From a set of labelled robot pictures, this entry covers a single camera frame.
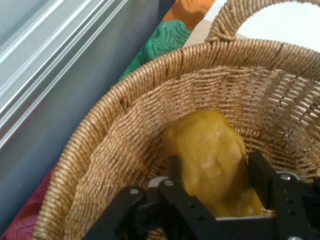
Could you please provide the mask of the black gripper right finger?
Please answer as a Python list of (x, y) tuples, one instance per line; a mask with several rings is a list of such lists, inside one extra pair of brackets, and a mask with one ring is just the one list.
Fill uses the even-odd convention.
[(250, 183), (266, 210), (273, 210), (278, 240), (320, 238), (320, 190), (294, 172), (277, 171), (258, 152), (248, 154)]

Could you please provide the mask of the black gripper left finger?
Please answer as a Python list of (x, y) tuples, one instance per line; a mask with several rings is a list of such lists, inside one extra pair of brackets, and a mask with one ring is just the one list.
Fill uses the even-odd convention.
[(122, 188), (85, 234), (85, 240), (146, 240), (161, 229), (169, 240), (203, 240), (214, 226), (204, 206), (182, 187), (182, 160), (169, 158), (169, 177), (147, 190)]

